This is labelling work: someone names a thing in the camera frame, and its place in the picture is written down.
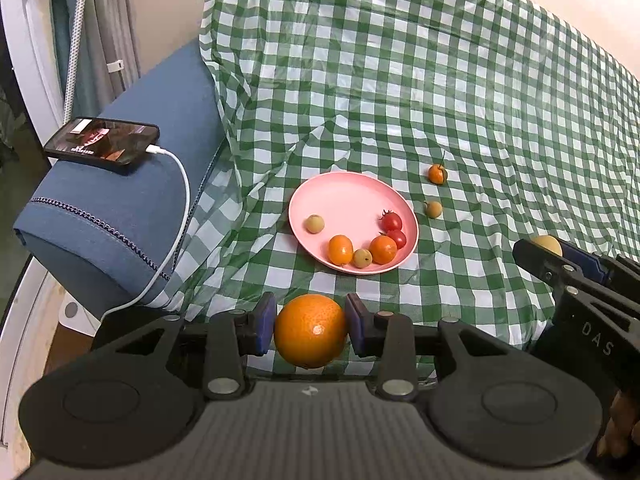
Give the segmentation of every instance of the gray curtain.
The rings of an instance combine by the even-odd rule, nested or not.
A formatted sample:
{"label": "gray curtain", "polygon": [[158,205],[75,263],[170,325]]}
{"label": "gray curtain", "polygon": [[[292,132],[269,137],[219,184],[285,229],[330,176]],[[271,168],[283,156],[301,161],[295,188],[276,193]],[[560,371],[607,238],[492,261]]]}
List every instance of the gray curtain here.
{"label": "gray curtain", "polygon": [[[139,78],[127,0],[86,0],[73,116],[97,116]],[[64,94],[76,0],[51,0],[58,71]],[[122,59],[124,70],[107,63]]]}

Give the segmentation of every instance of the blue gripper pad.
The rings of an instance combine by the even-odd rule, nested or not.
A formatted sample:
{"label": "blue gripper pad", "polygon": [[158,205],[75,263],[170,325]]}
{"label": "blue gripper pad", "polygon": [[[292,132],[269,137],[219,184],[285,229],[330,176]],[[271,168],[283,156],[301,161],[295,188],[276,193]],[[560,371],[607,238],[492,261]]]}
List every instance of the blue gripper pad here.
{"label": "blue gripper pad", "polygon": [[257,356],[265,355],[269,349],[277,313],[275,296],[272,292],[265,292],[252,311],[257,336]]}
{"label": "blue gripper pad", "polygon": [[582,269],[582,275],[585,278],[604,285],[607,277],[607,271],[602,269],[600,261],[596,256],[593,256],[593,254],[583,251],[564,240],[558,240],[558,242],[560,242],[560,246],[562,247],[562,256],[580,267]]}
{"label": "blue gripper pad", "polygon": [[364,320],[349,297],[344,300],[344,313],[347,316],[351,347],[356,355],[360,355],[364,351],[364,328],[362,326]]}

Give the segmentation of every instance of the smartphone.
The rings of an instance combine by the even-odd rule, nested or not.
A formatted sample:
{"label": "smartphone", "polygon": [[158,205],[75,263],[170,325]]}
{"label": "smartphone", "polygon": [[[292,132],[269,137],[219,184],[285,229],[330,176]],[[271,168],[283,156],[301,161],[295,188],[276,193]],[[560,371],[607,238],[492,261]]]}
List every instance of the smartphone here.
{"label": "smartphone", "polygon": [[160,136],[154,124],[112,119],[71,119],[44,146],[47,155],[105,170],[127,171]]}

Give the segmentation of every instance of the blue cushion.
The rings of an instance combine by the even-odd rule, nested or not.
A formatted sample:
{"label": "blue cushion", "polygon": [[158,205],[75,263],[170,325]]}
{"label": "blue cushion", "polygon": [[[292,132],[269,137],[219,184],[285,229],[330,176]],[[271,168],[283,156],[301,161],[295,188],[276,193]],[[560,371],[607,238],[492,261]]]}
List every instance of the blue cushion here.
{"label": "blue cushion", "polygon": [[[157,124],[158,144],[180,158],[196,200],[224,140],[213,80],[197,41],[147,73],[101,116]],[[27,204],[14,225],[18,236],[98,318],[145,287],[153,265],[171,248],[184,211],[180,171],[164,155],[147,155],[126,175],[59,161],[34,197],[49,200]],[[172,263],[163,269],[168,275]],[[143,303],[165,285],[159,278]]]}

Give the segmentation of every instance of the finger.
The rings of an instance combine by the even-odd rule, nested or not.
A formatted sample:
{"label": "finger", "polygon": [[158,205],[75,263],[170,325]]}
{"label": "finger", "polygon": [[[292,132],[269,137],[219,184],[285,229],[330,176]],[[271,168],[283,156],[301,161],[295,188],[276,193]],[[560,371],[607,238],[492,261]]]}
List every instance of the finger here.
{"label": "finger", "polygon": [[607,439],[604,435],[598,441],[598,447],[596,448],[596,456],[601,457],[605,456],[609,452],[609,448],[607,447]]}
{"label": "finger", "polygon": [[638,405],[636,402],[631,397],[618,392],[611,403],[609,413],[616,424],[618,433],[623,436],[629,436],[638,420]]}
{"label": "finger", "polygon": [[636,425],[631,430],[631,440],[640,446],[640,421],[636,422]]}
{"label": "finger", "polygon": [[623,457],[629,451],[628,437],[620,433],[612,418],[607,423],[604,438],[607,439],[607,449],[613,458]]}

